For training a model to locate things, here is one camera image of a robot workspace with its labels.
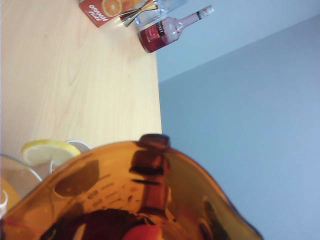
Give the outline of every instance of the lemon slice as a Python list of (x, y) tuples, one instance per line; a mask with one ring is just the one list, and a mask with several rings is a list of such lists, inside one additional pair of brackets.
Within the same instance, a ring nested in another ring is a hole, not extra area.
[(50, 139), (29, 141), (22, 147), (23, 161), (29, 166), (52, 161), (58, 167), (79, 154), (80, 151), (75, 146)]

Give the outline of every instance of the liquor bottle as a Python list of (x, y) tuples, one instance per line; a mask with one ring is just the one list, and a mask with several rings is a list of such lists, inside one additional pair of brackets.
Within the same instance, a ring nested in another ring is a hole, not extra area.
[(166, 17), (140, 31), (138, 37), (145, 51), (152, 53), (177, 41), (185, 27), (209, 16), (213, 11), (210, 5), (182, 19)]

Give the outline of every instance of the wooden table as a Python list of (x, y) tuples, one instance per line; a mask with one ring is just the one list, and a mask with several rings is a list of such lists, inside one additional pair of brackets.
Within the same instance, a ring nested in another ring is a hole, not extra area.
[(38, 139), (91, 147), (161, 133), (156, 55), (134, 25), (96, 28), (77, 0), (1, 1), (1, 152)]

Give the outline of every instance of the plastic pitcher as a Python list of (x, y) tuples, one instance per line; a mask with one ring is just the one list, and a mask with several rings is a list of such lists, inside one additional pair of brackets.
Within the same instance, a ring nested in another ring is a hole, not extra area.
[(155, 228), (157, 240), (263, 239), (215, 180), (160, 134), (60, 166), (1, 219), (1, 239), (133, 240), (144, 238), (130, 231)]

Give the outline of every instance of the orange juice carton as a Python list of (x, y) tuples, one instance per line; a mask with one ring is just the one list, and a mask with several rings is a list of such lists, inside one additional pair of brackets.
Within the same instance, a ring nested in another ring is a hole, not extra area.
[(141, 0), (81, 0), (82, 11), (99, 28)]

